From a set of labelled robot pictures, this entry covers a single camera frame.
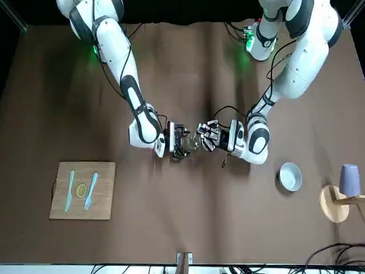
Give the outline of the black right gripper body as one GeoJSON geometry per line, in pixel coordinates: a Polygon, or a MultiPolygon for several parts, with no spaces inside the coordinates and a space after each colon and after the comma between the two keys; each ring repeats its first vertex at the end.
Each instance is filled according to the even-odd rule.
{"type": "Polygon", "coordinates": [[[184,138],[186,137],[186,128],[183,124],[175,124],[174,126],[174,145],[177,153],[186,153],[184,148],[184,138]]]}

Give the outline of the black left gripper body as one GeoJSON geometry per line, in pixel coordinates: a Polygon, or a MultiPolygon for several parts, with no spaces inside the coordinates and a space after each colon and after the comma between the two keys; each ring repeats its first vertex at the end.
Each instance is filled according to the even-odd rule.
{"type": "Polygon", "coordinates": [[[220,128],[220,140],[218,147],[222,150],[231,150],[232,141],[230,140],[230,131],[224,128],[220,128]]]}

